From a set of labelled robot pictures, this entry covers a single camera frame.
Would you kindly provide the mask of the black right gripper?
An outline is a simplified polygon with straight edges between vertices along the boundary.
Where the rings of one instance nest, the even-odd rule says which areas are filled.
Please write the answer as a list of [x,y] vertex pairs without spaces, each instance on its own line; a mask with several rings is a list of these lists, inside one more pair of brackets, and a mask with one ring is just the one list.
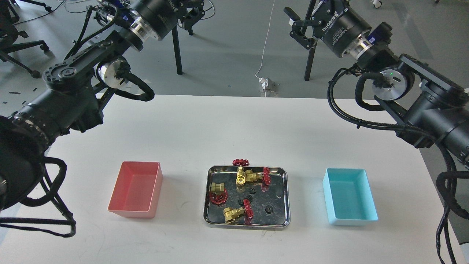
[[301,19],[290,7],[284,12],[290,18],[290,37],[305,49],[316,47],[317,40],[305,35],[313,26],[313,35],[338,57],[342,58],[352,42],[360,36],[366,37],[371,26],[350,7],[348,0],[311,0],[305,19]]

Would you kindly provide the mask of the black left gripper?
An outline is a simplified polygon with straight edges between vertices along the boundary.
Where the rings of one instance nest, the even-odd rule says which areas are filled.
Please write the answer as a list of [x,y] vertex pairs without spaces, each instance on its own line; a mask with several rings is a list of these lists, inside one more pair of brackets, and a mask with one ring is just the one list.
[[[204,0],[181,0],[180,7],[181,28],[193,36],[193,26],[205,14]],[[176,27],[177,11],[178,4],[174,0],[134,0],[130,6],[130,18],[133,21],[128,30],[141,41],[146,41],[149,37],[161,41]]]

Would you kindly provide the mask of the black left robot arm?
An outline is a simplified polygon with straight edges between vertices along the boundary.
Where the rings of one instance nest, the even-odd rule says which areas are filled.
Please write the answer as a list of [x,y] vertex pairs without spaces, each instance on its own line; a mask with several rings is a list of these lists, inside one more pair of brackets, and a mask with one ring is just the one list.
[[100,0],[88,7],[107,23],[88,37],[82,32],[63,62],[42,75],[47,90],[35,100],[1,117],[1,209],[18,203],[38,207],[51,202],[64,219],[2,217],[1,227],[39,231],[69,238],[76,233],[72,212],[59,196],[67,166],[47,157],[57,137],[70,130],[85,132],[103,123],[103,109],[113,95],[143,102],[154,91],[131,73],[123,57],[129,48],[142,50],[149,37],[162,40],[171,32],[178,74],[182,73],[177,28],[193,34],[205,15],[203,0]]

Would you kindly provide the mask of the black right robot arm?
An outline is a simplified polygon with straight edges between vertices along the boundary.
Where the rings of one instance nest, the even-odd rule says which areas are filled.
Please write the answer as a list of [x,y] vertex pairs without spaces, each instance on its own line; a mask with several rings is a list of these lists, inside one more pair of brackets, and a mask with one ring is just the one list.
[[[348,0],[312,0],[304,19],[290,7],[285,7],[284,12],[290,18],[290,37],[310,50],[305,80],[309,79],[318,41],[338,58],[350,55],[356,60],[351,67],[339,69],[329,82],[327,100],[337,116],[358,128],[394,131],[417,149],[432,145],[439,148],[447,169],[435,182],[444,206],[436,230],[436,252],[444,263],[440,253],[444,235],[450,261],[455,264],[448,216],[454,212],[468,219],[468,212],[455,198],[457,181],[468,179],[468,172],[457,171],[455,165],[458,160],[468,166],[468,93],[426,63],[410,55],[395,55],[389,48],[392,26],[382,22],[372,29]],[[354,92],[358,106],[368,111],[385,111],[395,123],[363,120],[342,110],[335,102],[333,89],[345,74],[358,77]]]

